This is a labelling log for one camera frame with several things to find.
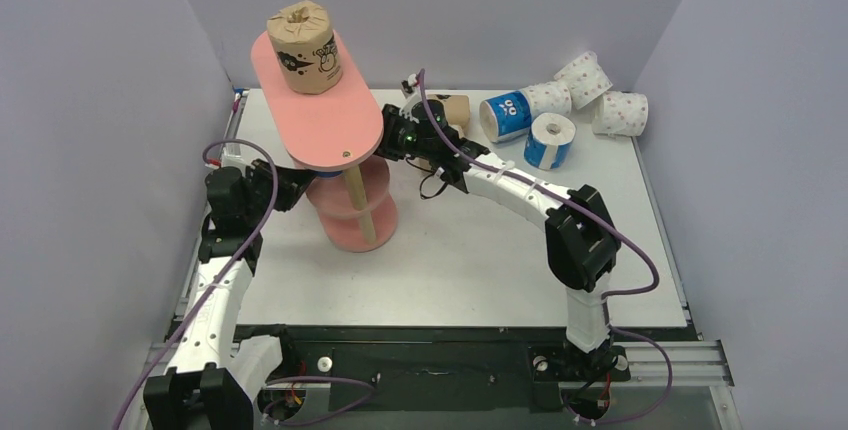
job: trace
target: brown toilet paper roll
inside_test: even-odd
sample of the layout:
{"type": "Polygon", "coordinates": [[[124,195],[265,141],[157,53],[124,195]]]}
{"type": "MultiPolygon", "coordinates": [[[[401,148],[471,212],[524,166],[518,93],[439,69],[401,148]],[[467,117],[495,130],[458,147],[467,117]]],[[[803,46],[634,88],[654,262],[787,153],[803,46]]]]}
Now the brown toilet paper roll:
{"type": "Polygon", "coordinates": [[[458,125],[464,132],[468,131],[471,121],[471,103],[468,95],[436,95],[445,107],[445,118],[448,125],[458,125]]]}
{"type": "Polygon", "coordinates": [[[268,19],[268,37],[289,88],[319,94],[342,78],[333,25],[324,7],[304,0],[268,19]]]}

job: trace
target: screw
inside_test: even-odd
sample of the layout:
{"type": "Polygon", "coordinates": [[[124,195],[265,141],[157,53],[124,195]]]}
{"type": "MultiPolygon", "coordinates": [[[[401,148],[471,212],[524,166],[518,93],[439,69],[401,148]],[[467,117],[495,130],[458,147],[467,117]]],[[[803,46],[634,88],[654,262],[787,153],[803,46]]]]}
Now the screw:
{"type": "Polygon", "coordinates": [[[330,357],[321,357],[318,359],[318,371],[327,373],[333,368],[333,360],[330,357]]]}
{"type": "Polygon", "coordinates": [[[537,372],[544,372],[548,369],[548,360],[539,355],[533,359],[533,368],[536,369],[537,372]]]}

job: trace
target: cartoon print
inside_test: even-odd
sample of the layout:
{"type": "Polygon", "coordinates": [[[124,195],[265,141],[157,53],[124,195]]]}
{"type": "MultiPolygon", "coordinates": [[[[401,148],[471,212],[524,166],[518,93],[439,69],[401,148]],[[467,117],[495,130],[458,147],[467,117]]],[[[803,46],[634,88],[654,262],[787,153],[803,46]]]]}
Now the cartoon print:
{"type": "Polygon", "coordinates": [[[305,70],[301,70],[301,68],[308,67],[312,65],[312,62],[305,62],[303,60],[298,60],[298,58],[303,58],[303,55],[298,53],[297,57],[294,55],[289,55],[286,52],[277,52],[277,57],[280,59],[280,63],[286,67],[286,70],[290,72],[297,72],[300,75],[303,75],[305,70]]]}
{"type": "Polygon", "coordinates": [[[336,36],[333,35],[330,37],[323,47],[315,50],[312,54],[321,59],[321,62],[318,64],[319,72],[324,73],[332,71],[339,58],[339,50],[336,47],[336,36]]]}

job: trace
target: pink stand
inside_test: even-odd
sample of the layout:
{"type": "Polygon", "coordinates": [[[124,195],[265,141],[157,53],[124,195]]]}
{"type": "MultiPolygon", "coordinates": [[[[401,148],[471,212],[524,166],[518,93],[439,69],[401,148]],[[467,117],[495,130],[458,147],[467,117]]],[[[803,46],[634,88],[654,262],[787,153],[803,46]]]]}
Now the pink stand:
{"type": "Polygon", "coordinates": [[[267,33],[256,39],[250,58],[292,160],[320,172],[343,172],[316,179],[306,191],[330,241],[367,252],[394,234],[397,207],[385,160],[371,156],[383,136],[380,107],[338,34],[335,40],[344,73],[320,95],[286,85],[267,33]]]}

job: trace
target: toilet paper roll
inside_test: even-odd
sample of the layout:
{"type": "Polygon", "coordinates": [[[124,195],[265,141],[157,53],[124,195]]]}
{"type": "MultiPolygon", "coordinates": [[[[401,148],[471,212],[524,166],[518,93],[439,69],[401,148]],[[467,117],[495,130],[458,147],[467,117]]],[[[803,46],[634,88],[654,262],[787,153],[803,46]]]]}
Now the toilet paper roll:
{"type": "Polygon", "coordinates": [[[524,159],[542,170],[551,170],[562,165],[577,127],[571,120],[555,113],[545,113],[533,120],[530,135],[524,145],[524,159]]]}
{"type": "Polygon", "coordinates": [[[543,113],[568,115],[571,95],[558,82],[531,85],[480,103],[480,125],[494,143],[527,134],[533,119],[543,113]]]}
{"type": "Polygon", "coordinates": [[[471,121],[471,103],[468,95],[435,95],[445,108],[445,118],[448,125],[459,125],[463,131],[468,130],[471,121]]]}
{"type": "Polygon", "coordinates": [[[530,104],[521,91],[510,92],[480,102],[480,125],[493,143],[526,134],[533,123],[530,104]]]}
{"type": "Polygon", "coordinates": [[[289,88],[319,94],[342,78],[333,25],[324,7],[304,0],[268,19],[268,37],[289,88]]]}
{"type": "Polygon", "coordinates": [[[530,114],[535,119],[543,113],[568,116],[571,113],[571,94],[559,82],[546,82],[521,89],[530,104],[530,114]]]}
{"type": "Polygon", "coordinates": [[[557,72],[554,79],[565,82],[576,110],[612,88],[612,82],[598,64],[595,52],[586,52],[575,58],[557,72]]]}
{"type": "Polygon", "coordinates": [[[601,135],[638,137],[648,123],[648,97],[641,93],[606,92],[595,108],[592,131],[601,135]]]}

